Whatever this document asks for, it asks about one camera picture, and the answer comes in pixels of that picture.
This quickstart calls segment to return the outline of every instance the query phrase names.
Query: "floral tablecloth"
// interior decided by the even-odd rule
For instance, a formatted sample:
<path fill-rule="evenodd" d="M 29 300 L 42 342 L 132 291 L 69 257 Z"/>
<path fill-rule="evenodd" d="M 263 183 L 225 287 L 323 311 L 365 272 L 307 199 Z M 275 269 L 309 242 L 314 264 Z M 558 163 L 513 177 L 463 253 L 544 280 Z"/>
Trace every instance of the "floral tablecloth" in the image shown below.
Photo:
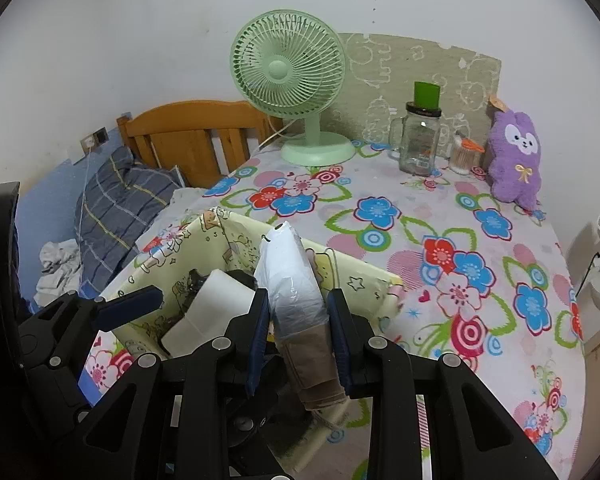
<path fill-rule="evenodd" d="M 526 211 L 498 202 L 479 168 L 459 176 L 439 158 L 431 177 L 411 176 L 399 171 L 387 145 L 352 142 L 356 155 L 328 168 L 292 166 L 277 147 L 267 148 L 192 209 L 221 205 L 270 224 L 287 220 L 302 237 L 398 274 L 404 290 L 396 311 L 378 319 L 380 332 L 413 354 L 457 353 L 558 477 L 568 478 L 584 407 L 582 330 L 541 206 Z M 167 243 L 171 234 L 163 235 Z M 342 276 L 341 286 L 365 283 Z M 115 351 L 92 349 L 87 371 L 101 391 L 122 373 Z M 370 407 L 367 400 L 353 406 L 345 427 L 298 478 L 365 477 Z M 421 441 L 426 466 L 426 429 Z"/>

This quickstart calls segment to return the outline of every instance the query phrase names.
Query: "stuffed animal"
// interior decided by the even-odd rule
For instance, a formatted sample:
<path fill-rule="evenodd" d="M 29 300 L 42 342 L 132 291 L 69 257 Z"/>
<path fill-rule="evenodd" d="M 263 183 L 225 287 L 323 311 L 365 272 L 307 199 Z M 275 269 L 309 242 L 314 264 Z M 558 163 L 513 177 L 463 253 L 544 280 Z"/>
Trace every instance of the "stuffed animal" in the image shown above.
<path fill-rule="evenodd" d="M 540 142 L 529 116 L 513 112 L 498 98 L 488 144 L 494 159 L 489 165 L 491 194 L 501 202 L 516 202 L 528 211 L 536 209 L 540 190 Z"/>

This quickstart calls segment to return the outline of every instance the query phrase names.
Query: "black cord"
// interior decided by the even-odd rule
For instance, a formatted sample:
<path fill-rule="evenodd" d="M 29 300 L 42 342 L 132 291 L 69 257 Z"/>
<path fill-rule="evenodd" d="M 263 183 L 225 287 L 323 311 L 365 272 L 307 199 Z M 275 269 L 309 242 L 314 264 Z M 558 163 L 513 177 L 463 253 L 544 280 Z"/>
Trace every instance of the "black cord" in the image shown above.
<path fill-rule="evenodd" d="M 591 272 L 591 267 L 593 267 L 593 262 L 595 261 L 596 258 L 599 258 L 599 257 L 600 257 L 600 253 L 596 253 L 596 254 L 593 255 L 593 257 L 592 257 L 592 259 L 591 259 L 591 261 L 589 263 L 589 268 L 587 269 L 587 272 L 585 273 L 584 278 L 580 282 L 580 286 L 578 287 L 578 291 L 576 292 L 576 298 L 578 297 L 578 294 L 582 290 L 582 287 L 584 286 L 584 284 L 587 283 L 587 276 Z"/>

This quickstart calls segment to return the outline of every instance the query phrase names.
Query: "black lid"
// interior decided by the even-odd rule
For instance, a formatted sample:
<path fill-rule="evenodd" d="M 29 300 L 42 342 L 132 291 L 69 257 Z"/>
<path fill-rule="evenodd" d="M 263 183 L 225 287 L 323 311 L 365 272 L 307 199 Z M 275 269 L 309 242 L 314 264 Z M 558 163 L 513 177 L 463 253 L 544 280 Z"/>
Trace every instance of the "black lid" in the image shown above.
<path fill-rule="evenodd" d="M 413 104 L 413 101 L 407 103 L 407 111 L 411 114 L 418 114 L 423 117 L 440 117 L 442 110 L 440 108 L 419 108 Z"/>

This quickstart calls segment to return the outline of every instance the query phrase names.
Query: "plastic bag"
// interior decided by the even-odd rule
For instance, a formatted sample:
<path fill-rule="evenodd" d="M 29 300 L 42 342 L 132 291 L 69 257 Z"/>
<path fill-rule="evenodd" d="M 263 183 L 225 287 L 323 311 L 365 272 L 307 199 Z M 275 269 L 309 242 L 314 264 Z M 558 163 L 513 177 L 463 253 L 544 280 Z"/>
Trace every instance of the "plastic bag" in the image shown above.
<path fill-rule="evenodd" d="M 327 323 L 327 309 L 296 230 L 284 222 L 267 239 L 260 244 L 254 276 L 269 291 L 276 338 Z"/>

